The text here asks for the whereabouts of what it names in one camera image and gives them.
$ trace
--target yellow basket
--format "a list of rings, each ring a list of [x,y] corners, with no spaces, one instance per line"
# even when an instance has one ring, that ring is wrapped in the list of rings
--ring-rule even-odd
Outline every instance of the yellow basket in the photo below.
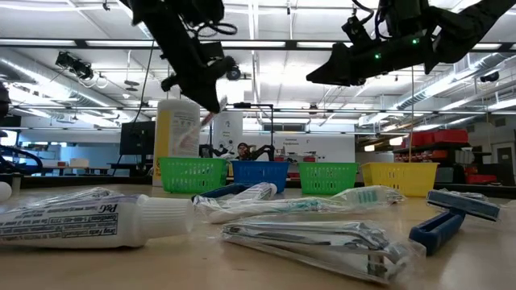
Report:
[[[365,186],[385,185],[406,197],[426,197],[434,188],[437,163],[368,163],[362,165]]]

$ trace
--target plastic basket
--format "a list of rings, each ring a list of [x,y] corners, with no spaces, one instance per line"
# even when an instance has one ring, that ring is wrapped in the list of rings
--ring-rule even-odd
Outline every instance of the plastic basket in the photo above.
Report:
[[[358,164],[353,163],[300,163],[302,192],[333,195],[351,189],[357,169]]]
[[[285,189],[288,162],[275,161],[231,161],[235,183],[259,184],[274,183],[279,193]]]
[[[365,186],[385,185],[407,197],[426,197],[434,188],[437,163],[369,163],[362,165]]]
[[[205,193],[226,185],[226,160],[213,158],[160,158],[163,190],[170,193]]]

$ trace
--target green basket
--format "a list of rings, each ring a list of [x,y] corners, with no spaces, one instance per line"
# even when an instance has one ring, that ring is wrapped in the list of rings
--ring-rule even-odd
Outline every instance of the green basket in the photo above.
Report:
[[[170,193],[204,193],[226,185],[226,160],[160,158],[161,183]]]
[[[333,195],[351,189],[355,186],[357,169],[355,163],[300,163],[302,192]]]

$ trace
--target blue basket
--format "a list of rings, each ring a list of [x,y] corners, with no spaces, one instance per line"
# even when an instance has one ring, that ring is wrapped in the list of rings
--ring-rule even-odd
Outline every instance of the blue basket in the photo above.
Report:
[[[259,184],[274,183],[279,193],[285,189],[288,162],[273,161],[231,161],[235,183]]]

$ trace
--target monitor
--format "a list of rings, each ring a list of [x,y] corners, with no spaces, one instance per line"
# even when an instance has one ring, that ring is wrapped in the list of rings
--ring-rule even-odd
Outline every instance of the monitor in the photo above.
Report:
[[[156,122],[122,124],[120,155],[153,155]]]

